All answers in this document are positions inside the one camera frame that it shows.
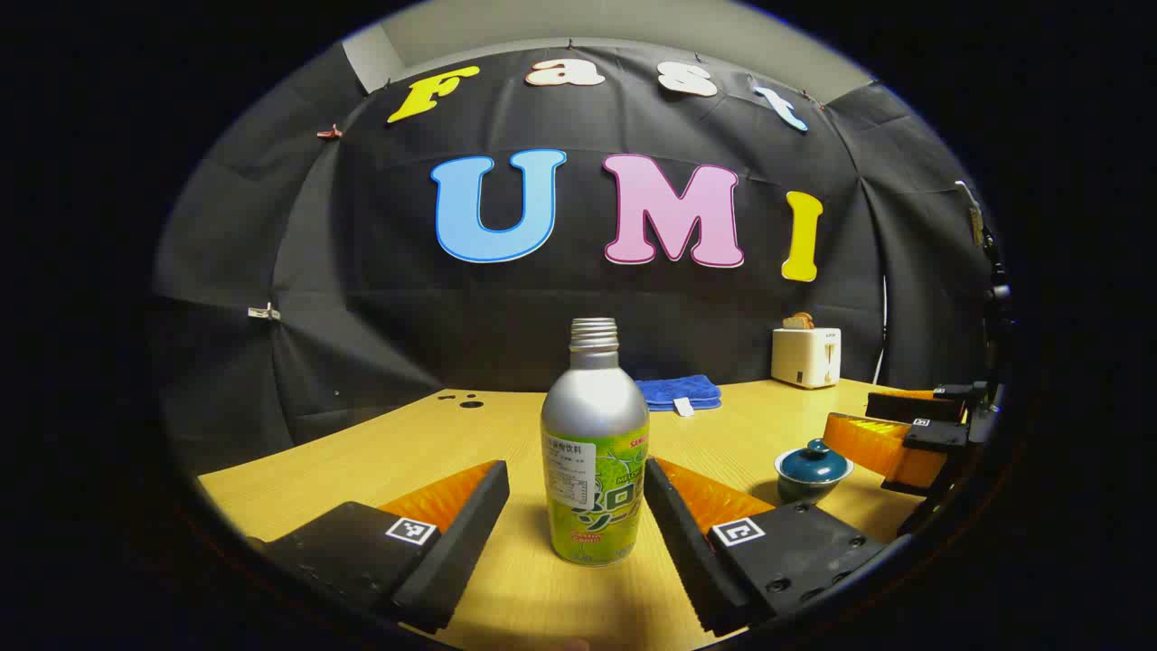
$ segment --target folded towel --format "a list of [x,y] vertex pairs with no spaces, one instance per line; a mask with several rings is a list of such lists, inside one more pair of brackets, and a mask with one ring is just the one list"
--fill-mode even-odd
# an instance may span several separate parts
[[[715,399],[713,401],[703,401],[700,405],[692,405],[691,407],[695,412],[699,412],[701,409],[715,409],[716,407],[720,407],[721,405],[723,405],[723,401],[721,401],[720,399]],[[675,412],[675,401],[672,400],[671,402],[666,402],[666,404],[663,404],[663,402],[648,402],[647,404],[647,409],[649,409],[651,412]]]
[[672,401],[685,398],[695,409],[714,409],[721,405],[720,389],[707,376],[690,376],[673,380],[636,380],[651,412],[673,412]]

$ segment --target bottle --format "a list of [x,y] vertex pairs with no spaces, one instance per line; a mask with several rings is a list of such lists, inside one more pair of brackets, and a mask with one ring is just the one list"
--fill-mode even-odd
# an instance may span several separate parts
[[606,565],[631,554],[643,502],[650,410],[619,369],[613,318],[575,318],[570,370],[541,415],[551,545],[566,561]]

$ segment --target table surface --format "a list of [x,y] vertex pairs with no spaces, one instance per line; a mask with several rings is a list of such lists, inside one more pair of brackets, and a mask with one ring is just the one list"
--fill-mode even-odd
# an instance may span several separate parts
[[[852,380],[813,391],[774,380],[720,389],[721,408],[687,419],[653,413],[650,454],[775,505],[774,459],[821,437],[828,413],[862,415],[868,393],[880,391]],[[448,395],[455,399],[439,400]],[[717,642],[700,628],[646,503],[639,540],[625,561],[583,568],[554,555],[538,424],[545,395],[445,390],[200,481],[237,530],[271,541],[342,502],[378,506],[502,459],[510,498],[450,626],[435,639],[463,649],[532,651],[550,650],[565,637],[582,637],[596,650],[677,651]],[[459,407],[466,400],[484,405]],[[882,490],[882,480],[856,466],[820,508],[889,542],[920,498]]]

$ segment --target bottle neck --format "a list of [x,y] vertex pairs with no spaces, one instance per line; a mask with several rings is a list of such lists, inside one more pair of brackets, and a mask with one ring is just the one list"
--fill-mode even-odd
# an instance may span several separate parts
[[599,369],[618,369],[619,352],[603,353],[570,353],[570,369],[578,371],[595,371]]

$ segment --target letter m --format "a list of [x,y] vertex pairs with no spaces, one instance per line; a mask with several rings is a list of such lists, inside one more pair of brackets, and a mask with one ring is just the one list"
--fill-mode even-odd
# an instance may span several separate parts
[[647,241],[649,219],[668,259],[675,261],[699,224],[699,243],[691,259],[703,266],[739,266],[743,251],[735,229],[734,191],[739,177],[729,169],[702,164],[677,195],[662,170],[648,156],[616,154],[603,161],[619,186],[619,221],[614,241],[606,245],[606,259],[617,264],[644,264],[655,259]]

